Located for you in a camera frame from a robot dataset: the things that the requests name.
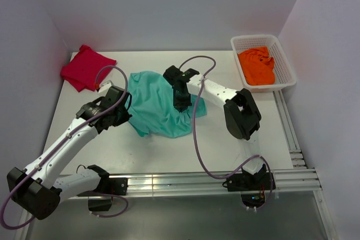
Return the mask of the teal t shirt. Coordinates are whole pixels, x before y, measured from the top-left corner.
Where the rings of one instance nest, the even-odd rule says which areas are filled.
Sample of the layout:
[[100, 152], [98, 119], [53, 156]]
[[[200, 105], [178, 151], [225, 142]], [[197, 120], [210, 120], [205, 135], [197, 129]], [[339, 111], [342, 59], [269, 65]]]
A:
[[132, 117], [129, 123], [140, 137], [157, 134], [178, 138], [192, 133], [192, 117], [197, 96], [191, 96], [192, 105], [179, 112], [173, 106], [173, 90], [164, 77], [153, 71], [132, 73], [128, 79], [127, 101]]

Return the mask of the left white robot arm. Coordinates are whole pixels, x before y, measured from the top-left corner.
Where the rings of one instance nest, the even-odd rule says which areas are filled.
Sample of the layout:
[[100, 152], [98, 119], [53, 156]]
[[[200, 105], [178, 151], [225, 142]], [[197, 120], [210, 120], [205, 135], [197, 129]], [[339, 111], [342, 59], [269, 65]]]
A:
[[111, 86], [105, 96], [83, 105], [60, 138], [35, 161], [7, 174], [11, 198], [38, 220], [49, 217], [57, 206], [79, 194], [112, 196], [110, 174], [97, 165], [64, 178], [60, 173], [91, 140], [110, 127], [126, 123], [132, 95]]

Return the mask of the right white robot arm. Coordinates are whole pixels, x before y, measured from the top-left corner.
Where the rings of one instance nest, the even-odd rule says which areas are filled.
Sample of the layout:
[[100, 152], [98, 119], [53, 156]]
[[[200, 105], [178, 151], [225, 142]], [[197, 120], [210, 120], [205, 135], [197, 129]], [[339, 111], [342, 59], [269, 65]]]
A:
[[230, 135], [244, 145], [246, 164], [241, 168], [249, 178], [259, 180], [266, 173], [260, 159], [259, 134], [262, 116], [252, 94], [247, 89], [235, 90], [217, 84], [194, 69], [180, 71], [174, 65], [166, 69], [164, 79], [173, 90], [173, 106], [179, 112], [196, 110], [203, 98], [223, 110]]

